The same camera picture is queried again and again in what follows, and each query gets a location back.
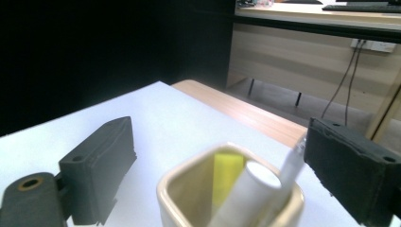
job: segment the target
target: wooden desk panel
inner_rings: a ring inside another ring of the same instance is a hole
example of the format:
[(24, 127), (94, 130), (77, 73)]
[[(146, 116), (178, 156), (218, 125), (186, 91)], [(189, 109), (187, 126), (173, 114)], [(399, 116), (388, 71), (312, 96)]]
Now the wooden desk panel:
[(306, 132), (301, 125), (194, 80), (184, 80), (172, 86), (288, 147), (292, 148)]

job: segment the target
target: floor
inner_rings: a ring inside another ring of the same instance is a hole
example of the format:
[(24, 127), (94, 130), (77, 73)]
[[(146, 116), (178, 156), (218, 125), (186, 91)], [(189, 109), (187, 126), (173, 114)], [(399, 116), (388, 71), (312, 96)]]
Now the floor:
[[(258, 80), (254, 81), (252, 93), (248, 96), (251, 81), (251, 79), (243, 79), (227, 88), (226, 93), (306, 127), (309, 118), (313, 116), (321, 117), (324, 108), (328, 104), (327, 100), (302, 95), (297, 107), (295, 103), (298, 92)], [(349, 108), (347, 126), (364, 134), (367, 131), (372, 116), (371, 113)], [(324, 116), (324, 119), (341, 124), (344, 124), (344, 118), (345, 106), (337, 103), (332, 103)], [(399, 129), (401, 129), (401, 122), (392, 121), (380, 144), (389, 150), (401, 154), (401, 130)]]

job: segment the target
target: keyboard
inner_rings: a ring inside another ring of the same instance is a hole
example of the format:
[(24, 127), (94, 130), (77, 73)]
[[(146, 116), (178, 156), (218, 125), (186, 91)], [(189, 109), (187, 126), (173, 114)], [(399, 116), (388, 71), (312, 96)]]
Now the keyboard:
[(327, 6), (323, 7), (322, 10), (325, 10), (325, 11), (401, 13), (401, 6), (339, 6), (339, 5), (327, 5)]

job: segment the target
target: cable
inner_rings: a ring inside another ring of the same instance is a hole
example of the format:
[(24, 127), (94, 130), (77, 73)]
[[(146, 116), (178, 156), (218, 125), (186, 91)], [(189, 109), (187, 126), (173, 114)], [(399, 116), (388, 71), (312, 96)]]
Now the cable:
[(339, 93), (339, 90), (340, 90), (340, 88), (341, 88), (341, 85), (344, 83), (344, 80), (345, 80), (345, 78), (347, 77), (348, 71), (349, 71), (350, 68), (351, 68), (352, 62), (353, 62), (353, 60), (354, 60), (354, 56), (355, 56), (355, 54), (357, 53), (357, 50), (359, 49), (359, 43), (360, 43), (360, 40), (357, 40), (357, 46), (356, 46), (356, 48), (354, 49), (354, 52), (353, 52), (352, 57), (351, 57), (351, 60), (350, 60), (350, 62), (349, 62), (349, 64), (348, 64), (347, 70), (345, 71), (344, 75), (342, 76), (341, 82), (340, 82), (339, 87), (337, 88), (336, 92), (333, 94), (333, 96), (331, 97), (330, 101), (327, 103), (326, 107), (324, 108), (324, 111), (322, 112), (322, 117), (321, 117), (321, 119), (324, 118), (324, 115), (325, 115), (325, 113), (327, 112), (327, 109), (329, 108), (329, 106), (330, 106), (331, 103), (333, 102), (334, 98), (335, 98), (335, 97), (337, 96), (337, 94)]
[(357, 50), (357, 59), (355, 60), (355, 65), (354, 65), (354, 72), (352, 73), (350, 84), (348, 85), (348, 95), (347, 95), (347, 103), (345, 104), (345, 126), (347, 126), (348, 123), (348, 107), (350, 104), (350, 98), (351, 98), (351, 89), (352, 89), (352, 83), (355, 78), (355, 74), (357, 72), (357, 62), (359, 61), (359, 55), (360, 51), (362, 50), (362, 47), (366, 44), (366, 41), (364, 40), (360, 48)]

